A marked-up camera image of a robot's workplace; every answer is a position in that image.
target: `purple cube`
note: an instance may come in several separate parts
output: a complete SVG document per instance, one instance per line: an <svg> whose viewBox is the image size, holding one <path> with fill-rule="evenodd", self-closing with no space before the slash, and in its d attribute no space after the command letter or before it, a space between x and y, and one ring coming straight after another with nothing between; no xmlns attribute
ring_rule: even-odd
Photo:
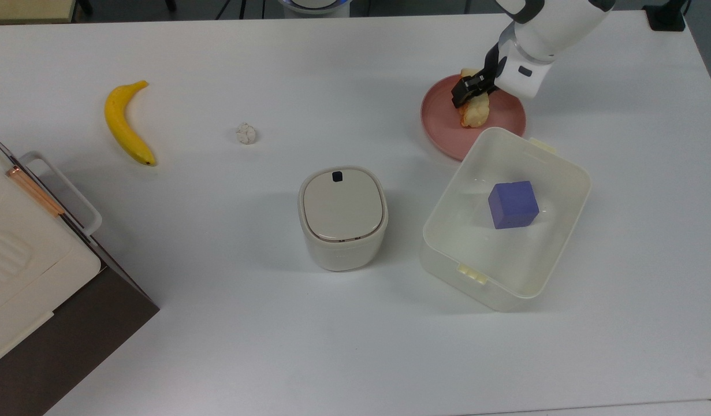
<svg viewBox="0 0 711 416"><path fill-rule="evenodd" d="M494 185L489 208L496 229L528 226L540 212L530 181Z"/></svg>

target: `white bin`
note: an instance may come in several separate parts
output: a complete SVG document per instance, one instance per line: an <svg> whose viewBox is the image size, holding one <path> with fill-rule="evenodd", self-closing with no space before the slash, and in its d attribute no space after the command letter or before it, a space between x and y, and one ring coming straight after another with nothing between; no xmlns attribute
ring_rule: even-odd
<svg viewBox="0 0 711 416"><path fill-rule="evenodd" d="M527 227L495 229L495 184L530 181L540 213ZM500 127L463 159L424 230L422 267L493 310L508 311L548 282L591 190L589 174Z"/></svg>

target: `yellow banana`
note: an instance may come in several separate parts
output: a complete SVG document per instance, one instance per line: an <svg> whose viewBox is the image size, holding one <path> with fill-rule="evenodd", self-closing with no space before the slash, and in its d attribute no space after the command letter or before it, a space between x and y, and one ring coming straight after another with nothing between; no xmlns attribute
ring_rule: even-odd
<svg viewBox="0 0 711 416"><path fill-rule="evenodd" d="M106 98L104 116L111 134L128 155L141 164L155 166L155 156L139 135L132 130L125 118L125 108L137 91L147 86L147 81L120 85Z"/></svg>

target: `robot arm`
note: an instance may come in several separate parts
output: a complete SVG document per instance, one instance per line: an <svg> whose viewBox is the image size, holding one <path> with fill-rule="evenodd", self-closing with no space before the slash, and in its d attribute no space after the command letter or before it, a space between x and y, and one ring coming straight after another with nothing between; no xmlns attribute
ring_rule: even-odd
<svg viewBox="0 0 711 416"><path fill-rule="evenodd" d="M501 88L532 98L556 56L583 39L609 14L615 0L496 0L513 22L486 55L484 68L453 87L458 108Z"/></svg>

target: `white table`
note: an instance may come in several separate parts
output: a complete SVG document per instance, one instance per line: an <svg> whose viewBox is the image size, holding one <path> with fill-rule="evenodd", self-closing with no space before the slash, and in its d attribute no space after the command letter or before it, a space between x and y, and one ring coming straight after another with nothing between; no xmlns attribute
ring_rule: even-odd
<svg viewBox="0 0 711 416"><path fill-rule="evenodd" d="M162 310L51 414L469 414L711 398L711 81L691 35L612 13L527 103L526 137L592 177L550 282L514 313L419 266L458 166L422 95L477 66L504 16L0 27L0 138L104 214L98 238ZM132 161L107 93L147 79ZM243 121L260 133L244 147ZM364 269L303 244L296 193L358 164L390 221Z"/></svg>

